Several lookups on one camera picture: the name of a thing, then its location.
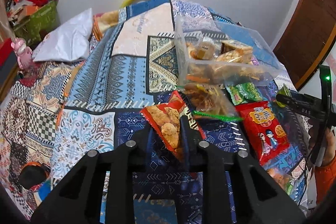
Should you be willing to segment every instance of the brown door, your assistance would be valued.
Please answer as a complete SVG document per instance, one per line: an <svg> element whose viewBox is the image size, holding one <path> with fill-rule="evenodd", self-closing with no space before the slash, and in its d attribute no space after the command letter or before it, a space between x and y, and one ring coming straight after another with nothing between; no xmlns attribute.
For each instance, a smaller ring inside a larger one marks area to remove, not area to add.
<svg viewBox="0 0 336 224"><path fill-rule="evenodd" d="M333 45L335 24L336 0L299 0L274 49L297 89L315 72Z"/></svg>

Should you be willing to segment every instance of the red snack bag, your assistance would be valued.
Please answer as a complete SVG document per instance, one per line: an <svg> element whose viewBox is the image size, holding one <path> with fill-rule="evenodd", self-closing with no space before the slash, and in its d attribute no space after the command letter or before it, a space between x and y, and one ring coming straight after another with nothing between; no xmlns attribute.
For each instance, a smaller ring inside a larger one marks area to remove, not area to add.
<svg viewBox="0 0 336 224"><path fill-rule="evenodd" d="M260 165L289 147L287 135L267 101L237 105L249 141L257 153Z"/></svg>
<svg viewBox="0 0 336 224"><path fill-rule="evenodd" d="M173 91L168 103L147 106L140 111L161 137L166 148L179 160L183 158L182 148L180 147L180 117L187 115L188 109L179 93ZM199 130L194 119L189 120L189 125Z"/></svg>

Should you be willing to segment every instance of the transparent plastic bin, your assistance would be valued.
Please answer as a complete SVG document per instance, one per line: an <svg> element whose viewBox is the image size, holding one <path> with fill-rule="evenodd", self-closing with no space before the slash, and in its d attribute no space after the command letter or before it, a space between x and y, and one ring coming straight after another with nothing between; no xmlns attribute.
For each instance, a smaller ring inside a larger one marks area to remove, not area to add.
<svg viewBox="0 0 336 224"><path fill-rule="evenodd" d="M221 40L238 40L253 47L253 56L259 65L196 60L189 57L186 42L197 45L200 37L211 37L216 47ZM237 85L252 82L257 86L268 85L282 71L282 67L259 32L224 22L202 18L177 16L174 44L176 46L179 85L203 81L213 85Z"/></svg>

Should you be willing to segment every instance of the patchwork quilt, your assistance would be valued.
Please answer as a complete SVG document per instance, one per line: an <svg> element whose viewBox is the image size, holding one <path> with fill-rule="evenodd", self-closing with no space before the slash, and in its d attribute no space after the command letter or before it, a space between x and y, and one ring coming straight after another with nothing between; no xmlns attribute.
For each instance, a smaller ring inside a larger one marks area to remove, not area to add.
<svg viewBox="0 0 336 224"><path fill-rule="evenodd" d="M26 162L39 161L51 167L48 187L40 189L52 189L88 150L111 151L143 129L146 121L139 111L144 106L167 101L178 78L173 43L177 14L234 24L211 9L184 0L150 0L121 9L119 23L109 28L101 41L92 36L91 54L73 81L57 128L63 90L74 66L43 63L36 71L35 81L29 85L20 81L14 84L1 105L0 178L28 219L45 194L38 195L18 184L17 177ZM279 86L284 83L292 85L286 71L259 89L265 100L271 102L291 143L265 169L276 166L298 178L299 187L291 196L298 202L305 187L307 125L301 116L273 103ZM200 126L207 141L220 149L233 153L249 151L238 124L201 122ZM133 174L137 223L153 223L151 220L160 223L160 220L161 223L200 224L202 173L191 177L185 172L153 131L147 156L150 171ZM228 174L227 179L231 218L235 222L234 193ZM105 220L106 191L101 222ZM179 219L176 211L181 212Z"/></svg>

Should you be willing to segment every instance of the pink plush toy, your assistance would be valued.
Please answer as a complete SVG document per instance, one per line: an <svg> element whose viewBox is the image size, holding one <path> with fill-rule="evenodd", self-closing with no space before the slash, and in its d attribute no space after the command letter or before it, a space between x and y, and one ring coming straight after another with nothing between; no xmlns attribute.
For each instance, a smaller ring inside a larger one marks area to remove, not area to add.
<svg viewBox="0 0 336 224"><path fill-rule="evenodd" d="M33 63L31 48L27 47L26 41L23 38L16 38L15 43L11 43L16 56L17 62L21 70L28 70Z"/></svg>

